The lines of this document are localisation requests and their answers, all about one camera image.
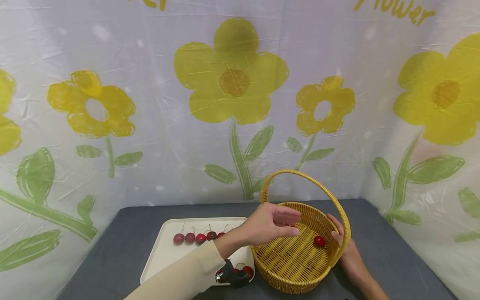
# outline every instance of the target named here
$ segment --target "backdrop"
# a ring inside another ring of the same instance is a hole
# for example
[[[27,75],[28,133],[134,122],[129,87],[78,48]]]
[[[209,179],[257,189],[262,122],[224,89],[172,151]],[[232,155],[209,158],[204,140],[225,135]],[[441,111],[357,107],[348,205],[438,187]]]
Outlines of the backdrop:
[[[477,299],[479,25],[476,0],[1,1],[0,299],[55,298],[123,207],[258,201],[282,168]]]

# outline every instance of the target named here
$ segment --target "table surface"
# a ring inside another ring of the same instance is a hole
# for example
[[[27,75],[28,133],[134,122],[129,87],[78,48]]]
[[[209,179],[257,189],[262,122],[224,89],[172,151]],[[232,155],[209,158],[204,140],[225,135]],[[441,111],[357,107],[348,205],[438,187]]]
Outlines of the table surface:
[[[455,300],[430,268],[363,199],[341,200],[352,237],[373,277],[391,300]],[[330,201],[309,201],[338,217]],[[140,285],[140,275],[162,224],[174,218],[246,216],[257,203],[129,207],[119,211],[57,300],[122,300]],[[240,289],[212,287],[195,300],[361,300],[337,264],[312,292],[291,296],[257,274]]]

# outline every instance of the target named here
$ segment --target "woven basket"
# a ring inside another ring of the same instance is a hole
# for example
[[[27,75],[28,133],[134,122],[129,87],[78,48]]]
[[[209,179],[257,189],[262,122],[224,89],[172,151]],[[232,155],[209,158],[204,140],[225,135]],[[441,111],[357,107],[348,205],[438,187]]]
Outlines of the woven basket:
[[[314,178],[295,170],[280,170],[271,174],[260,192],[260,203],[268,202],[268,186],[273,177],[282,173],[302,176],[321,188],[340,213],[344,227],[343,242],[339,247],[331,234],[338,230],[324,213],[299,202],[279,204],[301,212],[300,222],[296,224],[300,234],[296,237],[279,238],[265,245],[252,246],[253,258],[257,270],[269,285],[281,292],[299,295],[314,289],[338,262],[350,241],[350,223],[342,206],[326,187]],[[313,238],[317,235],[325,239],[324,248],[313,244]]]

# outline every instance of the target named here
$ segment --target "white tray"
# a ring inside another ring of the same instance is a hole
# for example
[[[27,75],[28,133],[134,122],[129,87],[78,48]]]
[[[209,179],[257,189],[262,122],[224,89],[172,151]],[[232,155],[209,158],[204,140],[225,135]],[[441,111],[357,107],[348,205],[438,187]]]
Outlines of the white tray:
[[[204,233],[212,227],[212,230],[217,234],[223,231],[223,228],[228,224],[226,231],[231,230],[232,228],[240,226],[247,218],[238,216],[238,217],[226,217],[226,218],[196,218],[196,219],[171,219],[163,223],[160,232],[156,238],[155,244],[153,245],[152,252],[148,257],[147,263],[145,265],[144,271],[140,276],[140,284],[143,284],[147,279],[158,273],[160,270],[164,269],[168,265],[179,260],[183,256],[189,254],[197,248],[195,243],[193,245],[187,246],[183,243],[180,246],[173,244],[173,237],[180,233],[183,223],[185,223],[185,229],[183,234],[186,235],[189,232],[192,232],[192,227],[195,227],[195,235],[199,233]],[[247,266],[253,269],[253,277],[255,277],[255,265],[253,263],[253,256],[250,247],[242,247],[238,249],[235,253],[229,257],[232,262],[233,267],[239,263],[246,264]],[[230,283],[215,283],[214,286],[229,286]]]

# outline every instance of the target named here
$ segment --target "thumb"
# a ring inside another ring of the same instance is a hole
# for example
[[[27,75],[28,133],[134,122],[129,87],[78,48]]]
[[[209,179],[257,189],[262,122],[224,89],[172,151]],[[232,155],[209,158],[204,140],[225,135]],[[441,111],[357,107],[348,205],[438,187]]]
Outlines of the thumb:
[[[278,237],[296,237],[300,232],[295,227],[277,227]]]
[[[342,246],[343,236],[339,235],[336,231],[332,231],[332,238],[336,240],[339,246]]]

